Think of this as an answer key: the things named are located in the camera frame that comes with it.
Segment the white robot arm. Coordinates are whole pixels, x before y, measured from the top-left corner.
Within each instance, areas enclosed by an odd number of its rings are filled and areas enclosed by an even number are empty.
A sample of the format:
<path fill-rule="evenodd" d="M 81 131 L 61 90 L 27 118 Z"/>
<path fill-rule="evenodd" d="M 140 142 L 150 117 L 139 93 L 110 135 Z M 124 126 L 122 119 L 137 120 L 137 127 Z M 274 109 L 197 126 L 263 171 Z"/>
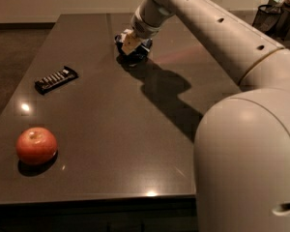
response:
<path fill-rule="evenodd" d="M 210 0 L 144 0 L 123 50 L 177 16 L 241 92 L 194 139 L 200 232 L 290 232 L 290 50 Z"/>

